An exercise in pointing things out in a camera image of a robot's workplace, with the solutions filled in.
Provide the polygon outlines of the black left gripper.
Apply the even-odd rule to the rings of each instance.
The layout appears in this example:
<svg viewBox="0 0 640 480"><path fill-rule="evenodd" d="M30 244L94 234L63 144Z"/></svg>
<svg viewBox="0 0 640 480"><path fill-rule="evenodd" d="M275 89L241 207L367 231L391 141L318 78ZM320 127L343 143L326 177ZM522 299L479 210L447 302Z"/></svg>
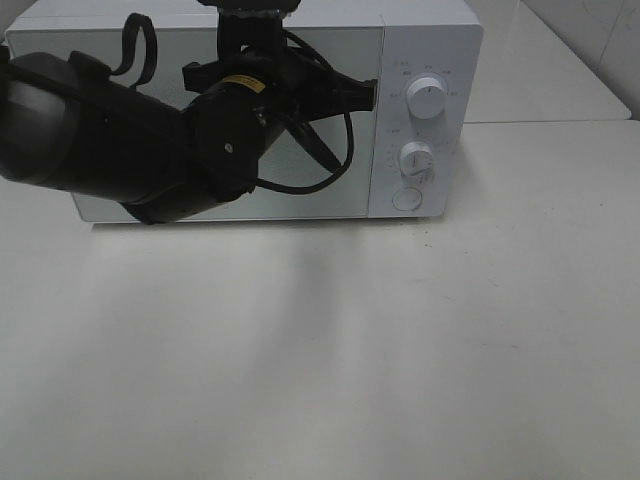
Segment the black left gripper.
<svg viewBox="0 0 640 480"><path fill-rule="evenodd" d="M218 11L217 59L182 68L185 89L202 94L241 75L273 88L283 108L315 121L344 112L372 111L376 82L337 72L305 41L283 27L298 1L205 1Z"/></svg>

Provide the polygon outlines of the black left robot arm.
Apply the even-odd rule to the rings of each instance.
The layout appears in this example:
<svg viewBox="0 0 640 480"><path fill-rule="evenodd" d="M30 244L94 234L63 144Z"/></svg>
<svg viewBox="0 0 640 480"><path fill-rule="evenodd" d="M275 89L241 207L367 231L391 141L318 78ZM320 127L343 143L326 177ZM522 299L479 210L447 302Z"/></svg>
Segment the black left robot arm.
<svg viewBox="0 0 640 480"><path fill-rule="evenodd" d="M176 109L141 92L158 65L152 20L133 13L111 68L80 51L1 52L1 174L10 181L118 203L146 225L173 223L256 188L327 187L264 180L259 163L288 133L337 181L350 167L313 122L376 103L377 84L337 72L283 20L294 1L216 3L217 58L182 70L194 94Z"/></svg>

